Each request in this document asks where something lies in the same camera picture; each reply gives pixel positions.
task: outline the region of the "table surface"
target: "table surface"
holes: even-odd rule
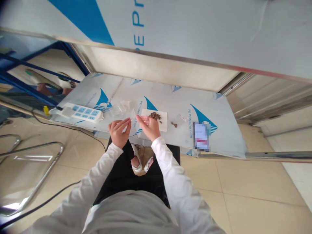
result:
[[[101,73],[89,74],[59,106],[67,102],[91,107],[104,112],[99,123],[83,119],[53,115],[52,120],[74,126],[97,130],[97,136],[108,138],[108,124],[116,119],[110,111],[121,102],[129,103],[129,110],[121,118],[131,116],[130,140],[148,146],[150,141],[142,133],[135,119],[142,109],[167,112],[168,130],[161,132],[167,144],[194,149],[193,122],[210,124],[210,150],[225,156],[245,157],[247,147],[226,97],[221,94],[184,88],[175,85],[124,78]],[[187,121],[175,128],[171,121],[179,121],[178,115]]]

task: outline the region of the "smartphone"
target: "smartphone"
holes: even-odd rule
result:
[[[194,129],[194,149],[209,152],[210,124],[193,122],[193,129]]]

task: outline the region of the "black cable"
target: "black cable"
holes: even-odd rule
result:
[[[44,123],[44,122],[41,122],[41,121],[35,116],[35,113],[33,112],[34,110],[35,110],[35,108],[33,108],[30,112],[31,112],[32,115],[35,117],[35,119],[36,119],[38,122],[42,123],[42,124],[46,124],[46,123]],[[73,128],[70,128],[70,127],[60,126],[60,125],[51,124],[51,123],[47,123],[46,125],[64,127],[64,128],[68,128],[68,129],[71,129],[71,130],[76,130],[76,131],[82,132],[83,134],[86,134],[87,136],[92,137],[93,139],[95,139],[95,140],[97,140],[99,143],[101,143],[102,146],[104,147],[105,152],[106,152],[106,148],[105,148],[104,144],[103,144],[100,140],[94,138],[93,136],[90,136],[89,134],[87,134],[87,133],[85,133],[85,132],[83,132],[83,131],[81,131],[81,130],[79,130],[79,129],[73,129]]]
[[[72,183],[72,184],[66,186],[66,187],[63,188],[61,191],[59,191],[57,194],[53,195],[51,198],[49,198],[48,200],[46,200],[44,203],[42,203],[41,205],[37,206],[36,208],[33,208],[32,210],[30,210],[30,211],[28,211],[28,212],[26,212],[26,213],[24,213],[24,214],[22,214],[22,215],[20,215],[20,216],[18,216],[18,217],[16,217],[16,218],[12,219],[12,220],[10,220],[10,221],[8,221],[8,222],[6,222],[6,223],[0,225],[0,230],[2,230],[2,229],[4,229],[5,227],[7,227],[7,226],[9,226],[9,225],[11,225],[11,224],[13,224],[13,223],[19,221],[20,219],[26,217],[27,215],[30,215],[31,213],[33,213],[33,212],[35,212],[36,210],[38,210],[38,209],[40,209],[41,207],[43,207],[44,205],[48,204],[52,199],[54,199],[57,195],[59,195],[59,194],[60,194],[61,192],[63,192],[65,189],[69,188],[69,187],[72,186],[72,185],[78,184],[78,183],[80,183],[80,182],[81,182],[81,180],[79,180],[78,182],[75,182],[75,183]]]

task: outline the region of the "blue metal frame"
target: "blue metal frame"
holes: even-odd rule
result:
[[[25,84],[24,82],[20,81],[13,75],[7,73],[6,71],[0,69],[0,78],[5,80],[6,82],[10,83],[11,85],[19,88],[20,90],[24,91],[25,93],[34,96],[35,98],[51,105],[51,106],[57,106],[57,102],[53,101],[51,98],[47,97],[46,95],[43,95],[39,91],[33,89],[30,85]]]
[[[27,63],[26,61],[48,51],[49,49],[61,49],[61,50],[64,50],[65,53],[74,60],[74,62],[76,63],[76,65],[79,67],[79,69],[81,70],[81,72],[87,76],[89,74],[89,71],[87,70],[87,68],[85,67],[85,64],[79,59],[79,57],[76,55],[75,51],[72,49],[72,47],[70,46],[69,43],[66,43],[66,42],[62,42],[62,41],[58,41],[58,42],[55,42],[41,50],[38,50],[37,52],[23,58],[23,59],[16,59],[16,58],[13,58],[11,56],[8,56],[8,55],[4,55],[4,54],[1,54],[0,53],[0,58],[3,58],[3,59],[8,59],[10,61],[13,62],[13,64],[5,67],[5,68],[0,68],[0,79],[6,81],[7,83],[13,85],[14,87],[17,87],[18,89],[20,89],[21,91],[24,91],[25,93],[31,95],[31,96],[34,96],[35,98],[49,104],[49,105],[53,105],[53,106],[56,106],[58,103],[55,102],[54,100],[48,98],[47,96],[43,95],[42,93],[40,93],[39,91],[35,90],[34,88],[32,88],[30,85],[20,81],[19,79],[17,79],[16,77],[14,77],[13,75],[9,74],[7,71],[17,67],[18,65],[25,65],[27,67],[31,67],[31,68],[34,68],[34,69],[37,69],[37,70],[40,70],[40,71],[44,71],[44,72],[47,72],[49,74],[52,74],[52,75],[56,75],[56,76],[59,76],[59,77],[64,77],[68,80],[72,80],[74,82],[77,82],[77,83],[80,83],[80,81],[78,80],[75,80],[75,79],[72,79],[70,77],[67,77],[67,76],[64,76],[62,74],[58,74],[56,72],[52,72],[50,70],[47,70],[47,69],[44,69],[44,68],[41,68],[41,67],[38,67],[36,65],[33,65],[33,64],[30,64],[30,63]]]
[[[27,62],[25,62],[25,61],[19,60],[19,59],[17,59],[17,58],[13,58],[13,57],[8,56],[8,55],[5,55],[5,54],[1,54],[1,53],[0,53],[0,58],[1,58],[1,59],[10,60],[10,61],[12,61],[12,62],[15,62],[15,64],[18,64],[18,65],[24,65],[24,66],[27,66],[27,67],[31,67],[31,68],[37,69],[37,70],[39,70],[39,71],[44,71],[44,72],[46,72],[46,73],[49,73],[49,74],[52,74],[52,75],[55,75],[55,76],[63,77],[63,78],[65,78],[65,79],[67,79],[67,80],[72,80],[72,81],[74,81],[74,82],[80,83],[80,81],[75,80],[75,79],[73,79],[73,78],[70,78],[70,77],[68,77],[68,76],[65,76],[65,75],[62,75],[62,74],[59,74],[59,73],[50,71],[50,70],[45,69],[45,68],[42,68],[42,67],[38,67],[38,66],[33,65],[33,64],[31,64],[31,63],[27,63]]]
[[[41,50],[38,50],[36,53],[33,53],[33,54],[31,54],[31,55],[29,55],[29,56],[27,56],[27,57],[25,57],[23,59],[20,59],[20,60],[26,62],[26,61],[28,61],[28,60],[30,60],[30,59],[32,59],[32,58],[42,54],[42,53],[48,51],[49,49],[58,49],[58,48],[59,48],[59,42],[55,42],[55,43],[53,43],[53,44],[51,44],[51,45],[49,45],[49,46],[47,46],[47,47],[45,47],[45,48],[43,48]],[[13,63],[13,64],[5,67],[4,70],[7,72],[7,71],[17,67],[18,65],[20,65],[20,64],[19,63]]]

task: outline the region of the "power strip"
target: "power strip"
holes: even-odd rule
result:
[[[90,107],[84,107],[77,104],[72,104],[67,102],[63,106],[62,111],[57,111],[56,114],[61,115],[66,118],[76,118],[80,120],[85,120],[93,123],[98,123],[104,119],[104,114],[100,110],[96,110]]]

